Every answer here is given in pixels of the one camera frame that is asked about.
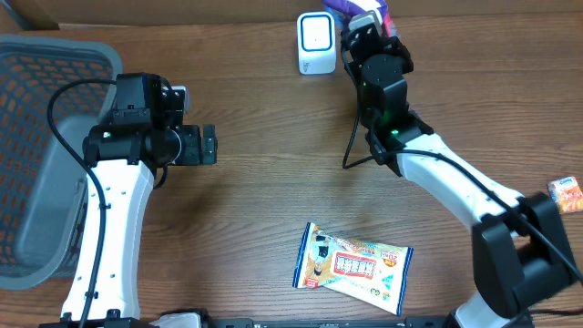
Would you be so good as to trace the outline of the yellow snack bag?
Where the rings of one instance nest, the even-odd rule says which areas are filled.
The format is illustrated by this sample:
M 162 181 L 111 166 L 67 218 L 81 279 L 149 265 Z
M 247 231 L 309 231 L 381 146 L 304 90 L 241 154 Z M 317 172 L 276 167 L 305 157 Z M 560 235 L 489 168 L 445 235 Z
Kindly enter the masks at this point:
M 333 237 L 309 222 L 298 250 L 292 286 L 324 287 L 399 316 L 413 256 L 410 247 Z

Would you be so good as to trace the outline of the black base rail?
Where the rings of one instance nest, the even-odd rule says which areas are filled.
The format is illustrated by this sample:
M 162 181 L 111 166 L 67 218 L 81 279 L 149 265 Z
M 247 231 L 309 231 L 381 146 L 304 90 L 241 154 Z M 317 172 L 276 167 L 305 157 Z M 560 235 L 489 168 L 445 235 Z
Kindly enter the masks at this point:
M 153 323 L 158 327 L 202 328 L 443 328 L 457 327 L 448 316 L 409 316 L 392 320 L 288 320 L 261 321 L 250 318 L 212 318 L 206 310 L 163 313 Z

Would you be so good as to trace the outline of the grey plastic shopping basket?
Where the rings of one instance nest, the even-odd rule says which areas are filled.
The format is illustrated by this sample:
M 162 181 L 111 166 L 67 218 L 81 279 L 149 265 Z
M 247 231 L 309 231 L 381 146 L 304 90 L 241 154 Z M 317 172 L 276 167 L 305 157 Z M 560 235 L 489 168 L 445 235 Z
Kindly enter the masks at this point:
M 1 37 L 1 287 L 30 289 L 75 273 L 86 173 L 52 134 L 51 96 L 85 78 L 113 79 L 118 52 L 97 42 Z

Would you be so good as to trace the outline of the white barcode scanner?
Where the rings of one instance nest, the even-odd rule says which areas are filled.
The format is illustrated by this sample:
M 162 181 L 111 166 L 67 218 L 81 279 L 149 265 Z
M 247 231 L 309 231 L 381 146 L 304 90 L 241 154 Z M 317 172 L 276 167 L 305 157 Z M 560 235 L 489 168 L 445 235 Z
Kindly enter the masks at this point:
M 306 12 L 297 19 L 298 68 L 303 75 L 330 74 L 336 67 L 335 23 L 328 12 Z

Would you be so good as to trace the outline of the small orange tissue pack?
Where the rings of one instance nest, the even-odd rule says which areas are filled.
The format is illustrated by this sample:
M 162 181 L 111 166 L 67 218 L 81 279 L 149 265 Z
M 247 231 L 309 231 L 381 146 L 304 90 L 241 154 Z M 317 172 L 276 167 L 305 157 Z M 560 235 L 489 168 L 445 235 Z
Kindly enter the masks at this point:
M 550 181 L 547 188 L 561 214 L 582 211 L 583 194 L 575 177 L 569 176 Z

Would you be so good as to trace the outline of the red purple pad package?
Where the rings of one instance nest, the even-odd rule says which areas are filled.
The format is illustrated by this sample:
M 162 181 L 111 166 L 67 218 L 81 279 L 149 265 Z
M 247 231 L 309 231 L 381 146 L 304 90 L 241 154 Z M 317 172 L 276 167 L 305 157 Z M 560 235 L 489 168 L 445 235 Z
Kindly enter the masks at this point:
M 385 0 L 322 0 L 322 3 L 341 29 L 347 27 L 354 16 L 375 10 L 387 35 L 399 36 Z

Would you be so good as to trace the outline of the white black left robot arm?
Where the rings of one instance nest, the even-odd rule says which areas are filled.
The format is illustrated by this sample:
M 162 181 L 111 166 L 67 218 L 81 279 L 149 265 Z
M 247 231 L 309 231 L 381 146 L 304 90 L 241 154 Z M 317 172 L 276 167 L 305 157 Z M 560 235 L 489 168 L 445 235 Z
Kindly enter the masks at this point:
M 49 99 L 46 117 L 58 142 L 85 171 L 87 216 L 75 279 L 58 327 L 145 327 L 138 305 L 138 256 L 145 209 L 171 166 L 217 162 L 212 125 L 186 125 L 189 92 L 164 77 L 119 74 L 117 101 L 76 152 L 58 131 L 53 111 L 71 82 Z

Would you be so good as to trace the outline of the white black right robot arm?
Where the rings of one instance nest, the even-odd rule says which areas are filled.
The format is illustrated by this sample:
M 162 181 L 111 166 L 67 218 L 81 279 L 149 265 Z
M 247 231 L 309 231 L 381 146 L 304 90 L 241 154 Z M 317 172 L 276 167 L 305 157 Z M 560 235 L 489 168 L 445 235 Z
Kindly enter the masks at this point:
M 532 326 L 535 304 L 582 281 L 555 202 L 491 180 L 409 108 L 404 75 L 413 61 L 373 15 L 355 17 L 341 38 L 370 158 L 429 192 L 471 234 L 477 292 L 434 326 Z

